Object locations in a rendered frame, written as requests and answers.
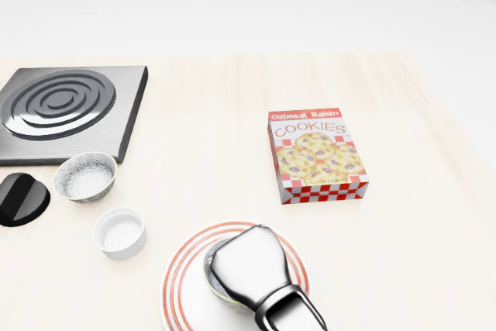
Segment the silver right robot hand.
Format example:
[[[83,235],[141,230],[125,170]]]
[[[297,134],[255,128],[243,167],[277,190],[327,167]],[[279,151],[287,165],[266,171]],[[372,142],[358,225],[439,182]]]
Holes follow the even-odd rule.
[[[210,268],[228,295],[253,311],[291,284],[284,249],[264,225],[255,225],[218,248]]]

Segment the grey patterned bowl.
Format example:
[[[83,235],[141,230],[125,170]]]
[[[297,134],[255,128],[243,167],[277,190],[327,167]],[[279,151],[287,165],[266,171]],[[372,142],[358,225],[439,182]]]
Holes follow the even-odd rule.
[[[228,242],[233,236],[227,236],[221,238],[220,240],[215,241],[209,249],[206,251],[203,261],[203,271],[205,274],[205,279],[207,284],[214,295],[216,295],[224,305],[235,309],[237,312],[245,312],[245,313],[253,313],[251,309],[241,304],[237,300],[233,299],[224,287],[219,283],[214,274],[212,273],[212,269],[210,268],[212,263],[212,258],[214,253],[218,248]]]
[[[102,152],[78,154],[63,162],[53,177],[55,191],[78,203],[95,202],[114,185],[115,159]]]

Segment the white plate with red rings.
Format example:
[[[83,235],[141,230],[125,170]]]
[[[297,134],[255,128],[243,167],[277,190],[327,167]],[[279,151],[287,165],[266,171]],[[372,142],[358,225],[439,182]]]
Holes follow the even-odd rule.
[[[218,222],[200,229],[178,248],[160,285],[160,315],[166,331],[260,331],[253,312],[214,294],[203,268],[214,244],[251,226],[246,221]]]

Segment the flat dark stove plate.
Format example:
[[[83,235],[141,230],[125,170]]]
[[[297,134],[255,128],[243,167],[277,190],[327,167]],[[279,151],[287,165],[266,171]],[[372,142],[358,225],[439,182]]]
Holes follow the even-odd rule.
[[[147,78],[145,66],[18,69],[0,90],[0,166],[90,151],[121,163]]]

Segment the oatmeal raisin cookies box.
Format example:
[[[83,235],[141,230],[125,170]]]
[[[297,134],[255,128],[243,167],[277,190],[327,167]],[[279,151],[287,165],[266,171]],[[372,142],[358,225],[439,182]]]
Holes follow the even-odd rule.
[[[268,113],[283,204],[364,197],[369,177],[338,108]]]

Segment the small white ramekin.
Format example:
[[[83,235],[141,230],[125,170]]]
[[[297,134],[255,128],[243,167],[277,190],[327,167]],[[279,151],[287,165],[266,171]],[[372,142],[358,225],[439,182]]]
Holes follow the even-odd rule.
[[[139,253],[146,242],[143,217],[135,209],[112,209],[95,223],[93,240],[107,257],[128,259]]]

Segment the round black stove knob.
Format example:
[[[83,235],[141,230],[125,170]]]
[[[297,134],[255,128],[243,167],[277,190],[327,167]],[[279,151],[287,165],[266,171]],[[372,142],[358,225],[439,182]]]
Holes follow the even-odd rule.
[[[25,225],[38,218],[49,203],[50,193],[43,183],[30,174],[10,174],[0,184],[0,225]]]

